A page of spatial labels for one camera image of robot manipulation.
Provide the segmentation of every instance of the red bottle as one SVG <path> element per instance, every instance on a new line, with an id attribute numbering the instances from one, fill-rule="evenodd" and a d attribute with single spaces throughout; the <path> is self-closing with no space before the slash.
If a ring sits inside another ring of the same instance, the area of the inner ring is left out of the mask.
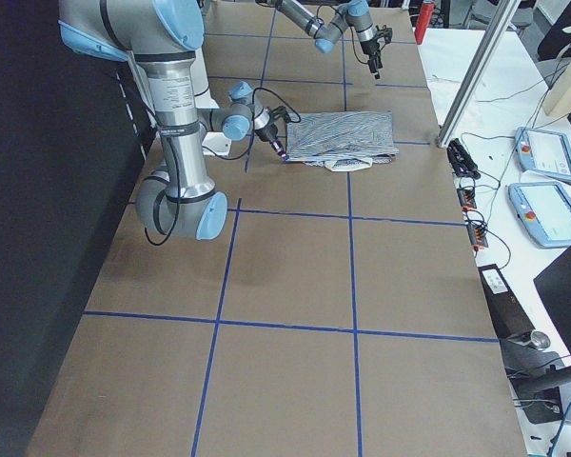
<path id="1" fill-rule="evenodd" d="M 423 42 L 425 31 L 427 30 L 427 26 L 431 20 L 431 15 L 434 13 L 434 8 L 436 8 L 436 6 L 434 5 L 433 0 L 423 0 L 421 13 L 419 14 L 419 19 L 417 19 L 417 28 L 415 28 L 415 39 L 417 40 L 418 45 Z"/>

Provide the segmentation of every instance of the power strip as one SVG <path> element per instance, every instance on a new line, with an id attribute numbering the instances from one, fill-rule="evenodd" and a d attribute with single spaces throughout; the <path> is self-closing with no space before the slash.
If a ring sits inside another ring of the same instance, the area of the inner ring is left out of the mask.
<path id="1" fill-rule="evenodd" d="M 461 211 L 467 213 L 471 209 L 476 209 L 476 199 L 474 194 L 469 189 L 457 189 L 457 197 L 459 198 L 459 203 L 461 205 Z M 488 248 L 488 242 L 486 241 L 486 234 L 480 230 L 478 227 L 474 227 L 471 222 L 466 223 L 467 236 L 469 236 L 469 242 L 472 248 L 476 251 L 479 249 Z"/>

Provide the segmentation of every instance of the chair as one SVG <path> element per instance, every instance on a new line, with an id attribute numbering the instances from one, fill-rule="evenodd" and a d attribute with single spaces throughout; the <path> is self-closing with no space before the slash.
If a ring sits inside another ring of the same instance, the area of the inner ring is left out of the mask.
<path id="1" fill-rule="evenodd" d="M 536 0 L 523 0 L 514 13 L 511 22 L 518 34 L 522 34 L 527 27 L 533 24 L 535 2 Z M 471 21 L 488 24 L 495 15 L 497 4 L 498 0 L 472 0 L 472 4 L 463 20 L 463 28 L 469 29 Z"/>

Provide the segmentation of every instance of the white desk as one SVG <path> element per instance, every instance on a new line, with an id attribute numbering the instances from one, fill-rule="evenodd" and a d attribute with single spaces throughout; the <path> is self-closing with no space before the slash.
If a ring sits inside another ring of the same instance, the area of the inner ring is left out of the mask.
<path id="1" fill-rule="evenodd" d="M 483 32 L 479 30 L 430 29 L 427 31 L 424 42 L 420 46 L 420 52 L 427 79 L 439 78 L 440 80 L 439 87 L 432 93 L 433 96 L 438 96 L 434 99 L 434 106 L 440 121 L 444 119 L 447 110 L 447 103 L 444 99 L 448 99 L 450 95 L 454 96 L 456 83 L 463 80 L 467 67 L 480 44 L 482 34 Z M 507 97 L 539 81 L 541 81 L 541 76 L 518 36 L 514 32 L 506 33 L 476 90 L 476 102 L 470 104 L 468 113 L 456 132 L 457 136 L 461 138 L 462 133 L 466 131 L 486 137 L 513 135 L 517 127 L 527 125 L 532 112 L 547 90 L 544 82 L 509 100 L 492 103 L 478 103 L 477 101 Z M 536 125 L 542 126 L 553 119 L 547 117 L 541 110 Z M 555 122 L 547 129 L 566 133 L 571 143 L 571 126 L 566 118 Z M 514 146 L 514 140 L 505 138 L 487 141 L 471 135 L 464 135 L 463 140 L 481 171 L 496 177 L 502 175 Z M 533 284 L 533 278 L 561 254 L 563 249 L 542 249 L 533 244 L 508 202 L 505 186 L 516 182 L 548 180 L 535 173 L 522 173 L 516 158 L 512 158 L 495 198 L 489 228 L 500 235 L 512 250 L 512 259 L 509 265 L 502 270 L 505 279 L 534 326 L 550 337 L 552 341 L 550 350 L 564 355 L 568 351 L 548 317 Z M 496 185 L 495 181 L 487 176 L 484 176 L 477 184 Z M 565 187 L 571 196 L 571 187 Z M 490 201 L 493 194 L 494 191 L 487 188 L 477 190 L 478 207 L 486 217 L 490 213 Z M 491 235 L 488 241 L 490 248 L 479 252 L 476 259 L 478 266 L 492 263 L 498 266 L 503 265 L 507 259 L 506 248 Z M 564 362 L 570 365 L 571 359 L 564 359 Z M 558 423 L 532 425 L 526 420 L 522 411 L 519 411 L 519 419 L 529 453 L 545 455 L 549 439 L 556 433 Z M 540 436 L 542 440 L 531 440 L 531 435 Z M 565 456 L 567 450 L 571 451 L 571 426 L 564 429 L 555 456 Z"/>

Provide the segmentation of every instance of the table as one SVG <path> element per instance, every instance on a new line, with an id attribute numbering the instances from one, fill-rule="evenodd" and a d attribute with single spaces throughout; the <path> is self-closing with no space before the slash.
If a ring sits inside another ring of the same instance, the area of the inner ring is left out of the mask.
<path id="1" fill-rule="evenodd" d="M 426 78 L 428 80 L 435 78 L 447 80 L 452 82 L 456 88 L 457 82 L 461 82 L 465 75 L 467 66 L 482 39 L 482 34 L 483 31 L 479 30 L 428 30 L 423 44 L 420 46 Z M 526 125 L 531 113 L 547 90 L 547 86 L 543 82 L 508 100 L 492 103 L 479 103 L 478 101 L 507 97 L 540 81 L 541 75 L 536 70 L 516 33 L 507 32 L 476 91 L 476 100 L 470 105 L 468 113 L 456 134 L 460 138 L 464 132 L 472 132 L 485 137 L 513 135 L 517 127 Z M 442 95 L 436 93 L 437 114 L 439 118 L 444 118 L 446 100 L 454 92 L 448 84 L 438 84 L 436 90 L 442 91 Z M 542 126 L 552 120 L 554 118 L 546 117 L 541 111 L 537 119 L 537 126 Z M 566 133 L 571 143 L 571 126 L 566 118 L 546 128 Z M 497 177 L 503 173 L 514 146 L 513 140 L 502 138 L 487 141 L 465 134 L 463 140 L 480 170 Z M 533 244 L 509 205 L 505 189 L 505 185 L 510 183 L 548 180 L 531 172 L 522 173 L 515 159 L 509 162 L 502 179 L 502 187 L 497 192 L 492 208 L 490 228 L 500 235 L 512 250 L 512 259 L 509 265 L 502 270 L 505 279 L 534 326 L 550 337 L 552 341 L 550 350 L 555 350 L 560 355 L 564 355 L 568 351 L 547 315 L 533 284 L 533 278 L 564 249 L 541 249 Z M 478 184 L 494 186 L 495 183 L 491 178 L 485 176 Z M 571 187 L 565 187 L 571 196 Z M 478 193 L 479 209 L 484 214 L 490 213 L 490 204 L 494 192 L 479 189 Z M 507 258 L 505 247 L 490 235 L 489 243 L 490 248 L 481 250 L 478 254 L 476 259 L 478 266 L 492 263 L 496 263 L 498 266 L 503 265 Z M 564 362 L 566 365 L 571 365 L 570 359 L 565 359 Z M 529 453 L 545 453 L 547 440 L 554 436 L 558 424 L 533 426 L 520 411 L 519 419 Z M 531 435 L 541 436 L 543 440 L 531 440 L 529 438 Z M 571 427 L 565 429 L 555 455 L 564 456 L 567 449 L 571 450 Z"/>
<path id="2" fill-rule="evenodd" d="M 129 208 L 29 456 L 524 455 L 408 14 L 372 13 L 378 83 L 348 37 L 322 56 L 275 10 L 213 5 L 221 105 L 242 78 L 303 112 L 391 109 L 400 157 L 208 159 L 230 203 L 210 243 L 154 248 Z"/>

